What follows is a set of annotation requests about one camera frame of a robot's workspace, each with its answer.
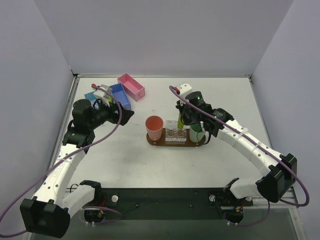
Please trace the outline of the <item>green plastic cup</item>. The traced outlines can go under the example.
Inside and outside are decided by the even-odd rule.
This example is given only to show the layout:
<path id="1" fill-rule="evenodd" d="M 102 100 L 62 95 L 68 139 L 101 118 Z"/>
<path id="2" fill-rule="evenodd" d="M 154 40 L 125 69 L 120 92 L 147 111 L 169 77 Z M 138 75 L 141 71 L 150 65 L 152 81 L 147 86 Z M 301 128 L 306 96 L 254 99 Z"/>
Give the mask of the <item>green plastic cup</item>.
<path id="1" fill-rule="evenodd" d="M 189 139 L 193 143 L 199 143 L 205 136 L 205 131 L 203 131 L 200 124 L 192 124 L 189 126 Z"/>

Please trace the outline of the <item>clear textured plastic box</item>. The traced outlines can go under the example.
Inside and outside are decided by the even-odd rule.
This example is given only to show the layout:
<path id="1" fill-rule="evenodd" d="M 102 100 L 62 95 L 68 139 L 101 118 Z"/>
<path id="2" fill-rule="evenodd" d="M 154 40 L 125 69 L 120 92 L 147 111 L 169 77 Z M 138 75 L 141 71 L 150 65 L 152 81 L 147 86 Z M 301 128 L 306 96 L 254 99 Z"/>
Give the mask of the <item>clear textured plastic box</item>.
<path id="1" fill-rule="evenodd" d="M 187 143 L 187 129 L 178 129 L 178 121 L 167 120 L 165 122 L 165 141 L 168 146 L 184 147 Z"/>

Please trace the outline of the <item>pink plastic cup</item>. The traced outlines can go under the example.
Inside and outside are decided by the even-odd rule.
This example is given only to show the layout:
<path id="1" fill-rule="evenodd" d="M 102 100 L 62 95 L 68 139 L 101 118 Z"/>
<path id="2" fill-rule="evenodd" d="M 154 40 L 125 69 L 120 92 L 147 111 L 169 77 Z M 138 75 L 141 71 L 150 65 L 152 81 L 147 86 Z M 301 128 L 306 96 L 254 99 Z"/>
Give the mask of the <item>pink plastic cup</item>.
<path id="1" fill-rule="evenodd" d="M 145 121 L 145 127 L 149 138 L 158 141 L 161 138 L 164 121 L 161 117 L 152 115 Z"/>

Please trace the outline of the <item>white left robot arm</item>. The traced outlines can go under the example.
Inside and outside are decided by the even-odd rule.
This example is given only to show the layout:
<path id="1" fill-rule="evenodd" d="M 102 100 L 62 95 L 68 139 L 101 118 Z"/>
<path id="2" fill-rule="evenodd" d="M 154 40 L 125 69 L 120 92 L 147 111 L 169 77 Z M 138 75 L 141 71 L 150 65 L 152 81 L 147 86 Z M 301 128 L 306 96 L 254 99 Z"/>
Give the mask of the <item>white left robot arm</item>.
<path id="1" fill-rule="evenodd" d="M 66 188 L 81 160 L 93 146 L 94 130 L 109 122 L 124 126 L 134 111 L 121 104 L 103 103 L 98 100 L 94 108 L 87 99 L 73 104 L 72 120 L 69 122 L 60 148 L 60 157 L 53 169 L 45 174 L 43 184 L 31 199 L 20 205 L 21 216 L 27 232 L 62 238 L 68 230 L 71 218 L 86 204 L 101 203 L 101 184 L 90 181 L 82 183 L 75 191 L 65 196 Z"/>

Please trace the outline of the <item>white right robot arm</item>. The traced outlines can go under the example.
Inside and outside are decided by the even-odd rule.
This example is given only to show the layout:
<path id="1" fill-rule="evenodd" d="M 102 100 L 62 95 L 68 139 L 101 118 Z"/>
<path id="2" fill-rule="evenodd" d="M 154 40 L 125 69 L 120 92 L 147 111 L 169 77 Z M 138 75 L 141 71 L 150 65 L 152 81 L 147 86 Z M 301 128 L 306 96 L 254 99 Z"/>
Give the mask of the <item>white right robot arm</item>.
<path id="1" fill-rule="evenodd" d="M 277 203 L 295 183 L 298 161 L 292 154 L 283 155 L 260 142 L 247 128 L 222 108 L 213 109 L 205 103 L 200 91 L 182 93 L 185 102 L 177 101 L 180 119 L 184 125 L 203 124 L 204 130 L 241 153 L 259 171 L 259 176 L 235 178 L 227 189 L 237 199 L 261 196 Z"/>

